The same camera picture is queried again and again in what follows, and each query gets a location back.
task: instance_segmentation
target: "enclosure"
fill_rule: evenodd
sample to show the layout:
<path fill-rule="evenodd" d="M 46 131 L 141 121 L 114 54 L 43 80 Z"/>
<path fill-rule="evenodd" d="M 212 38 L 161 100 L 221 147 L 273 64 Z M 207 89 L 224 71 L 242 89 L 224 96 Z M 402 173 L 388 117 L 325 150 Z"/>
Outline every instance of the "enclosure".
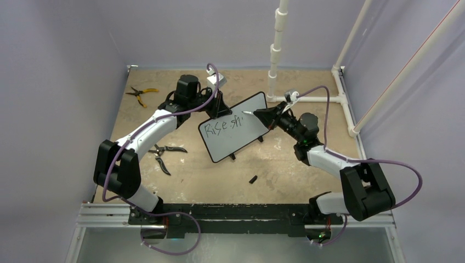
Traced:
<path fill-rule="evenodd" d="M 463 230 L 450 228 L 464 219 L 462 0 L 5 0 L 2 7 L 2 261 L 464 257 L 456 242 Z M 303 94 L 327 86 L 327 137 L 323 89 L 301 97 L 293 115 L 317 116 L 319 140 L 349 158 L 415 167 L 423 177 L 418 195 L 363 221 L 349 216 L 347 226 L 342 220 L 329 224 L 332 238 L 343 235 L 322 248 L 306 237 L 255 233 L 259 227 L 250 235 L 207 231 L 183 256 L 140 246 L 141 228 L 168 224 L 130 224 L 133 210 L 123 200 L 103 202 L 102 187 L 93 181 L 99 145 L 124 139 L 150 119 L 181 75 L 194 75 L 207 87 L 209 62 L 227 79 L 220 91 L 231 108 L 259 92 L 272 108 L 286 101 L 287 90 Z M 133 88 L 158 91 L 141 94 L 142 107 L 125 94 Z M 264 134 L 263 142 L 237 147 L 234 159 L 216 162 L 199 132 L 208 119 L 204 112 L 192 113 L 157 141 L 187 151 L 159 156 L 171 175 L 154 154 L 141 157 L 141 184 L 166 204 L 303 205 L 322 193 L 341 192 L 339 178 L 296 159 L 295 138 L 279 129 Z M 421 186 L 408 169 L 381 167 L 397 201 Z M 187 233 L 154 246 L 183 251 L 196 237 Z"/>

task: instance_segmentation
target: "white pvc pipe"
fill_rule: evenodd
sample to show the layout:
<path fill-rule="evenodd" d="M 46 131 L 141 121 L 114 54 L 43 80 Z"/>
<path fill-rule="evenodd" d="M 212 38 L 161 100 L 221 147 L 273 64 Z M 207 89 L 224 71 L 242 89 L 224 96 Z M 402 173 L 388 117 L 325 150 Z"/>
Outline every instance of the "white pvc pipe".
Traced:
<path fill-rule="evenodd" d="M 344 92 L 344 88 L 342 87 L 341 78 L 339 76 L 339 69 L 333 68 L 331 70 L 333 74 L 334 81 L 336 82 L 337 91 L 339 92 L 338 97 L 341 99 L 340 104 L 342 106 L 342 111 L 344 112 L 345 121 L 347 122 L 347 131 L 351 137 L 357 136 L 357 133 L 354 132 L 354 121 L 352 120 L 352 115 L 350 114 L 349 103 L 347 100 L 347 96 Z"/>
<path fill-rule="evenodd" d="M 390 98 L 392 93 L 396 91 L 399 84 L 409 75 L 409 73 L 417 66 L 418 62 L 423 58 L 426 52 L 433 46 L 447 28 L 453 24 L 453 22 L 459 18 L 465 10 L 465 0 L 458 0 L 455 5 L 449 10 L 445 17 L 439 22 L 436 28 L 431 32 L 428 38 L 423 42 L 415 54 L 410 58 L 407 64 L 400 70 L 393 81 L 388 85 L 384 92 L 379 96 L 371 108 L 366 114 L 360 119 L 357 125 L 354 127 L 354 133 L 359 133 L 363 126 L 378 112 L 383 103 Z"/>
<path fill-rule="evenodd" d="M 286 101 L 286 99 L 283 96 L 276 96 L 276 102 L 282 102 Z M 301 97 L 299 99 L 299 102 L 327 102 L 328 98 L 327 97 Z M 337 97 L 330 97 L 330 102 L 336 102 L 340 103 L 341 98 L 339 96 Z"/>
<path fill-rule="evenodd" d="M 334 64 L 334 68 L 339 69 L 341 67 L 342 60 L 345 57 L 345 54 L 347 53 L 347 50 L 349 50 L 350 45 L 352 44 L 352 41 L 355 38 L 355 34 L 359 30 L 360 25 L 362 24 L 365 15 L 370 8 L 372 0 L 365 0 L 364 5 L 362 6 L 362 9 L 360 10 L 359 16 L 357 17 L 357 20 L 355 21 L 354 26 L 352 27 L 352 30 L 350 31 L 349 37 L 345 41 L 344 47 L 342 48 L 341 53 L 339 54 L 339 57 L 337 58 L 336 63 Z"/>
<path fill-rule="evenodd" d="M 279 8 L 277 8 L 275 12 L 275 38 L 274 42 L 271 45 L 270 52 L 271 52 L 271 68 L 268 71 L 268 93 L 267 97 L 270 100 L 274 99 L 274 92 L 276 87 L 276 76 L 277 76 L 277 65 L 281 60 L 281 41 L 282 41 L 282 32 L 284 27 L 286 26 L 287 21 L 287 5 L 289 4 L 289 0 L 281 0 L 279 2 Z"/>

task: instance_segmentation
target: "tan floor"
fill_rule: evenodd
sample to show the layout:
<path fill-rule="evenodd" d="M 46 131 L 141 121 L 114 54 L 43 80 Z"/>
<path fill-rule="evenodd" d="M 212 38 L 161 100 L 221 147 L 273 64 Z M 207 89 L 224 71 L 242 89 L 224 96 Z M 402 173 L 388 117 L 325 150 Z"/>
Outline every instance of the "tan floor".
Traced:
<path fill-rule="evenodd" d="M 266 70 L 221 70 L 221 73 L 228 80 L 222 91 L 229 106 L 268 89 Z M 132 71 L 126 91 L 133 86 L 139 90 L 156 88 L 160 92 L 142 95 L 147 108 L 142 108 L 135 97 L 124 95 L 111 140 L 126 136 L 147 120 L 168 92 L 175 90 L 182 74 L 196 75 L 202 87 L 206 86 L 205 71 Z M 276 95 L 282 96 L 291 88 L 304 92 L 317 85 L 327 85 L 331 95 L 337 95 L 330 71 L 280 71 Z M 325 96 L 325 92 L 317 90 L 312 95 Z M 297 116 L 304 112 L 318 116 L 319 138 L 323 142 L 325 104 L 301 102 L 292 109 Z M 292 148 L 295 141 L 279 129 L 265 135 L 263 143 L 254 141 L 239 150 L 235 161 L 226 158 L 213 163 L 197 129 L 207 118 L 206 113 L 194 113 L 178 130 L 158 142 L 160 146 L 182 146 L 189 151 L 187 154 L 165 152 L 162 156 L 172 176 L 160 170 L 152 153 L 146 154 L 140 162 L 143 184 L 156 191 L 166 203 L 306 203 L 310 197 L 320 193 L 341 191 L 339 180 L 297 161 Z M 330 104 L 328 146 L 345 155 L 358 157 L 355 141 L 347 133 L 339 104 Z M 254 175 L 258 175 L 257 181 L 249 184 Z M 101 203 L 101 187 L 97 189 L 95 203 Z"/>

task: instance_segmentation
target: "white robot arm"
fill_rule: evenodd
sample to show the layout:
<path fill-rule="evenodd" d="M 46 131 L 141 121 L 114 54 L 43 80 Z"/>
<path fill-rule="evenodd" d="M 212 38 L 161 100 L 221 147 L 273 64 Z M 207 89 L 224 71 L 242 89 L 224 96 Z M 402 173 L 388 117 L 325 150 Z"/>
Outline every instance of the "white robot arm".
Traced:
<path fill-rule="evenodd" d="M 94 182 L 104 187 L 105 191 L 105 179 L 110 170 L 108 190 L 145 211 L 160 213 L 163 199 L 151 193 L 141 184 L 139 162 L 153 145 L 189 119 L 190 113 L 165 117 L 159 121 L 155 121 L 156 119 L 161 116 L 199 108 L 200 105 L 207 103 L 212 96 L 214 92 L 212 88 L 216 86 L 219 88 L 226 83 L 223 75 L 218 74 L 217 79 L 214 71 L 207 70 L 207 72 L 210 75 L 207 78 L 207 88 L 200 89 L 197 77 L 182 75 L 178 80 L 176 90 L 167 96 L 165 102 L 158 107 L 158 110 L 146 122 L 116 142 L 109 140 L 102 142 L 97 155 Z M 214 99 L 198 111 L 206 111 L 210 118 L 218 118 L 232 113 L 231 109 L 224 103 L 221 91 L 215 93 Z M 115 165 L 112 162 L 118 151 L 121 151 L 121 155 L 117 157 L 120 164 Z"/>
<path fill-rule="evenodd" d="M 342 193 L 323 193 L 309 200 L 311 217 L 327 214 L 350 214 L 358 221 L 395 206 L 395 198 L 378 163 L 355 163 L 331 151 L 318 140 L 318 118 L 304 113 L 297 119 L 290 106 L 298 97 L 296 91 L 286 92 L 286 101 L 275 107 L 254 111 L 262 124 L 272 130 L 281 128 L 297 143 L 294 152 L 299 161 L 320 168 L 341 180 Z"/>

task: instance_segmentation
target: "lavender wall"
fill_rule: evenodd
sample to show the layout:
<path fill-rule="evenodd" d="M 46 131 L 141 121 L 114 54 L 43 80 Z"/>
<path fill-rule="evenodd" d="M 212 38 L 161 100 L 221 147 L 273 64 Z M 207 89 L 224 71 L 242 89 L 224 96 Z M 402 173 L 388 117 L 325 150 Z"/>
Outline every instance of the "lavender wall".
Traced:
<path fill-rule="evenodd" d="M 386 3 L 345 71 L 357 120 L 454 3 Z M 462 14 L 361 131 L 368 156 L 410 163 L 424 177 L 419 195 L 394 210 L 407 262 L 462 262 L 465 257 L 464 41 Z M 383 169 L 398 200 L 415 188 L 417 180 L 408 170 Z"/>
<path fill-rule="evenodd" d="M 0 3 L 0 261 L 63 262 L 126 67 L 93 1 Z"/>
<path fill-rule="evenodd" d="M 126 64 L 269 67 L 279 0 L 97 0 Z M 331 68 L 364 0 L 292 0 L 281 66 Z"/>

